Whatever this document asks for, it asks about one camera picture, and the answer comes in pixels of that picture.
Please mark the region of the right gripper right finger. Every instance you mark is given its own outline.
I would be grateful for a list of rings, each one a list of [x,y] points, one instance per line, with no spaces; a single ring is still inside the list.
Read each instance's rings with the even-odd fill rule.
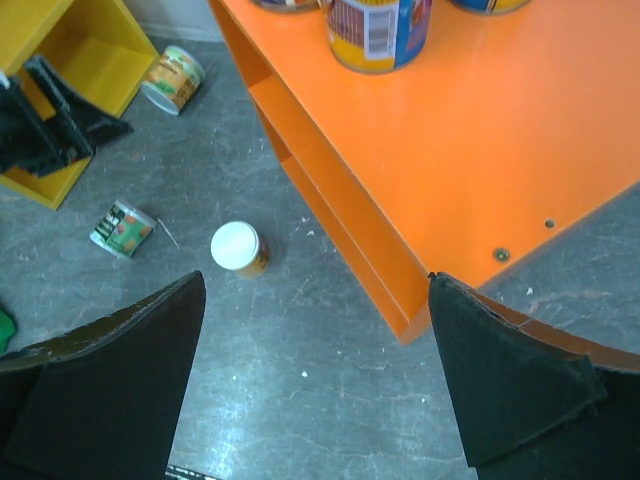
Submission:
[[[430,276],[429,309],[479,478],[638,478],[637,354],[542,323],[445,273]]]

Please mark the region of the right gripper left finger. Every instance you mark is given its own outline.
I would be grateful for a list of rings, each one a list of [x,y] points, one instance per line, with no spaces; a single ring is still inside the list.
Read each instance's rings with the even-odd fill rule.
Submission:
[[[193,271],[2,355],[2,478],[165,478],[205,303]]]

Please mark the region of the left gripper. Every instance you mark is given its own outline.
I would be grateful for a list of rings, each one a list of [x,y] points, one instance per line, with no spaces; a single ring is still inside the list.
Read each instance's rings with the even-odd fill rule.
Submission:
[[[1,172],[20,168],[44,177],[95,155],[134,132],[71,88],[42,55],[24,64],[55,114],[43,119],[16,76],[1,76]]]

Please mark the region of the green label can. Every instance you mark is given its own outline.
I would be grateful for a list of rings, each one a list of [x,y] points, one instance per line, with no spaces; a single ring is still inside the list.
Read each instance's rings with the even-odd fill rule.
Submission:
[[[115,200],[91,231],[90,240],[119,258],[130,258],[157,221],[122,200]]]

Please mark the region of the orange label can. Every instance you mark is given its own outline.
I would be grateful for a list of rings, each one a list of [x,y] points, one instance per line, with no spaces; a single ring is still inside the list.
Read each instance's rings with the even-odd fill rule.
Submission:
[[[196,58],[179,46],[169,45],[140,90],[155,106],[178,116],[204,80],[205,71]]]

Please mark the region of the white lid yellow can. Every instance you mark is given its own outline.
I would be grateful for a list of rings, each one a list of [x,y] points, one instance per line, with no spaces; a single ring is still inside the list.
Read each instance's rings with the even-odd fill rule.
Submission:
[[[270,260],[266,241],[244,221],[220,226],[212,236],[210,253],[218,266],[245,279],[263,274]]]

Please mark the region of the dark blue can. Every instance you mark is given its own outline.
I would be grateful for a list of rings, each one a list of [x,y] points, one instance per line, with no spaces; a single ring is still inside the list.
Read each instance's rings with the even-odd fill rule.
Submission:
[[[261,8],[279,13],[301,13],[319,7],[317,0],[253,0],[253,2]]]

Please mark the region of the orange shelf cabinet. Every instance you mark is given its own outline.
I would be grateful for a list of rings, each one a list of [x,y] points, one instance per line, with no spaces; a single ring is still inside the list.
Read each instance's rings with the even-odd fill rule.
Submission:
[[[481,287],[639,180],[639,5],[437,1],[381,75],[341,65],[320,11],[211,9],[276,156],[390,329],[429,326],[430,272]]]

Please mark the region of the tall blue red can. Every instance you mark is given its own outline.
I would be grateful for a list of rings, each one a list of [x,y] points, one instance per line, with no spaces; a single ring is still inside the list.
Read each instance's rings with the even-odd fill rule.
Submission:
[[[336,59],[361,73],[385,73],[422,51],[431,0],[333,0],[321,3],[328,42]]]

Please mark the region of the tall orange blue can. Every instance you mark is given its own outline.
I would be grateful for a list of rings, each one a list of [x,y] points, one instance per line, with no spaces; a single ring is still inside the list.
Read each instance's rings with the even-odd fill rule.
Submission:
[[[477,14],[501,15],[523,7],[529,0],[452,0],[451,3]]]

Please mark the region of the yellow shelf cabinet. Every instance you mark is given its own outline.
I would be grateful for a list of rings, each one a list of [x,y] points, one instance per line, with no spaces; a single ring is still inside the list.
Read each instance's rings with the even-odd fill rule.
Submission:
[[[157,57],[122,1],[2,2],[2,185],[57,209]]]

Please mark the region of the green cloth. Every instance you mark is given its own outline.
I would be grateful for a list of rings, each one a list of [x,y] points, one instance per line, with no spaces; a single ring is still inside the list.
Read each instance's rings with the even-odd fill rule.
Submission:
[[[11,339],[16,334],[16,324],[14,320],[3,310],[0,310],[0,353],[4,354]]]

